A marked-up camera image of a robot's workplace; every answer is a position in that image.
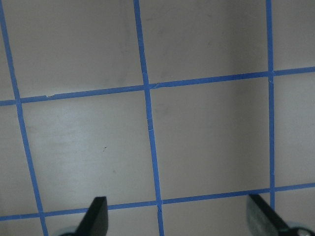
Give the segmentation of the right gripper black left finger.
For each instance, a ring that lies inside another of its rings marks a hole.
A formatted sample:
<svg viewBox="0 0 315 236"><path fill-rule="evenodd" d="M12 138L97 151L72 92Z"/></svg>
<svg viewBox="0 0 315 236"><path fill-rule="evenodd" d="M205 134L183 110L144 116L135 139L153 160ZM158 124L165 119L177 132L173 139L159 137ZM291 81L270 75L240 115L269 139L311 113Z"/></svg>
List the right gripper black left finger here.
<svg viewBox="0 0 315 236"><path fill-rule="evenodd" d="M108 205L106 197L95 197L76 229L77 236L106 236Z"/></svg>

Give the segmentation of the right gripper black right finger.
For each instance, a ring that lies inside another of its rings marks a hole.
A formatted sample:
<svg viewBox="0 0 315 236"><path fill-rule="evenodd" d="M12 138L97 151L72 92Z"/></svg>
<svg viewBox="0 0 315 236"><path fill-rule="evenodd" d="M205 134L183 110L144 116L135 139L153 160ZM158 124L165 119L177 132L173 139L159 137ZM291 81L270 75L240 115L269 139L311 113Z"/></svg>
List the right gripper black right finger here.
<svg viewBox="0 0 315 236"><path fill-rule="evenodd" d="M249 194L246 221L252 236L288 236L290 227L258 194Z"/></svg>

